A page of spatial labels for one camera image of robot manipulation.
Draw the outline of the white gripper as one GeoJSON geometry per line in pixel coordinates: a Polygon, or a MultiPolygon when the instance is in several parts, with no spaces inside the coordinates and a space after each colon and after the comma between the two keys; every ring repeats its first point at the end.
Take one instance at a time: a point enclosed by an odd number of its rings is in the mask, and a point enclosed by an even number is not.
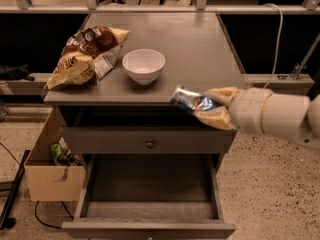
{"type": "Polygon", "coordinates": [[[270,89],[237,87],[213,88],[205,92],[213,101],[229,106],[220,106],[208,111],[194,111],[193,115],[203,124],[219,130],[236,130],[262,135],[262,111],[267,99],[273,94],[270,89]]]}

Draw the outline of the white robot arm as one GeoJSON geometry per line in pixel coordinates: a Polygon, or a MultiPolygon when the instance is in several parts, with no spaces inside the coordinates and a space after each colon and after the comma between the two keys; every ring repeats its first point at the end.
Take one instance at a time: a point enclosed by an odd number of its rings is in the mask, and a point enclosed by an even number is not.
{"type": "Polygon", "coordinates": [[[320,150],[320,97],[274,93],[265,88],[211,89],[206,95],[221,107],[195,111],[205,125],[238,130],[255,136],[273,136],[320,150]]]}

